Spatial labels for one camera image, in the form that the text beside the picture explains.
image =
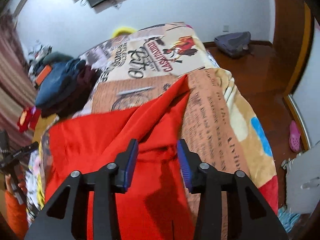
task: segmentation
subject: pink striped curtain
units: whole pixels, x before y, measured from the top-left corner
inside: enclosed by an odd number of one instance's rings
[[[36,90],[27,77],[27,63],[9,12],[0,17],[0,129],[7,130],[10,146],[31,142],[32,133],[20,133],[17,121],[25,106],[33,106]]]

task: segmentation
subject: bed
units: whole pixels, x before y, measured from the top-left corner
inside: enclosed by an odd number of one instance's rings
[[[151,26],[107,40],[79,58],[102,74],[83,110],[70,119],[143,105],[164,94],[186,74],[190,96],[180,137],[185,138],[189,149],[197,152],[202,161],[218,170],[245,171],[277,213],[276,168],[260,122],[241,96],[232,74],[219,67],[191,26],[184,23]],[[39,151],[34,153],[39,160],[39,172],[31,175],[36,178],[33,189],[37,187],[31,202],[39,209],[45,202],[54,162],[50,127],[43,133]],[[229,150],[217,151],[216,145]],[[186,190],[186,196],[195,222],[199,195]],[[223,226],[222,231],[226,236],[227,227]]]

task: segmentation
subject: white wall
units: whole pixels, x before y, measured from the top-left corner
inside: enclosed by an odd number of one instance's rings
[[[28,0],[19,15],[18,34],[28,48],[35,40],[77,56],[110,38],[121,26],[136,29],[184,21],[201,41],[230,32],[250,31],[253,40],[270,39],[270,0],[126,0],[121,8],[98,14],[74,0]]]
[[[310,57],[292,96],[302,116],[312,147],[320,141],[320,28],[317,23],[315,26]]]

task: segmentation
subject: dark red clothing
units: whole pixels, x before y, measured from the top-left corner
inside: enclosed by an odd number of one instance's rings
[[[73,171],[88,173],[114,161],[130,139],[139,141],[132,185],[116,194],[123,240],[193,238],[176,143],[189,97],[187,76],[162,96],[121,111],[91,114],[58,123],[50,129],[53,176],[46,201]],[[92,195],[88,212],[88,239],[92,239]]]

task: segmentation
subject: gray bag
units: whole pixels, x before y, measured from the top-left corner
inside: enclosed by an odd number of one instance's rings
[[[217,47],[231,58],[238,58],[249,52],[250,32],[229,33],[214,38]]]

